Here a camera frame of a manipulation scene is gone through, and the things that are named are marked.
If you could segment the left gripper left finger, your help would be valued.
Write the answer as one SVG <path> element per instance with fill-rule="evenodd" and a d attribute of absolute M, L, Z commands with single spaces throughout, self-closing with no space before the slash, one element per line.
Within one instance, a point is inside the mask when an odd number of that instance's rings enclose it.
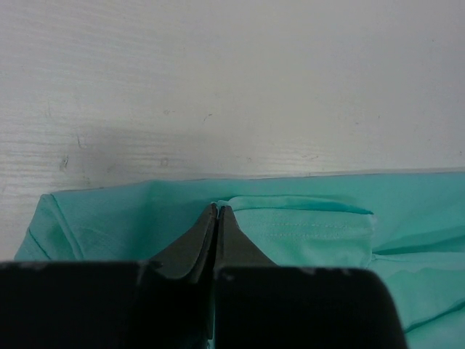
<path fill-rule="evenodd" d="M 1 264 L 3 348 L 206 348 L 217 207 L 147 260 Z"/>

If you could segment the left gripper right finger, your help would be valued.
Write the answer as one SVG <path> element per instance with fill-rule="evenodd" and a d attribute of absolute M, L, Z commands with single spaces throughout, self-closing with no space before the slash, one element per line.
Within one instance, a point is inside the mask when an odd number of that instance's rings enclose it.
<path fill-rule="evenodd" d="M 220 210 L 215 348 L 405 348 L 381 279 L 357 268 L 281 267 Z"/>

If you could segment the teal t shirt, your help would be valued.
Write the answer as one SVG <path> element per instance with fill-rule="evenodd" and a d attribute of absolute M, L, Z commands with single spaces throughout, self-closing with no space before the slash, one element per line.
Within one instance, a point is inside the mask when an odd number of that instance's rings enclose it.
<path fill-rule="evenodd" d="M 275 263 L 367 268 L 410 348 L 464 346 L 464 174 L 151 181 L 43 195 L 15 259 L 142 260 L 209 205 Z"/>

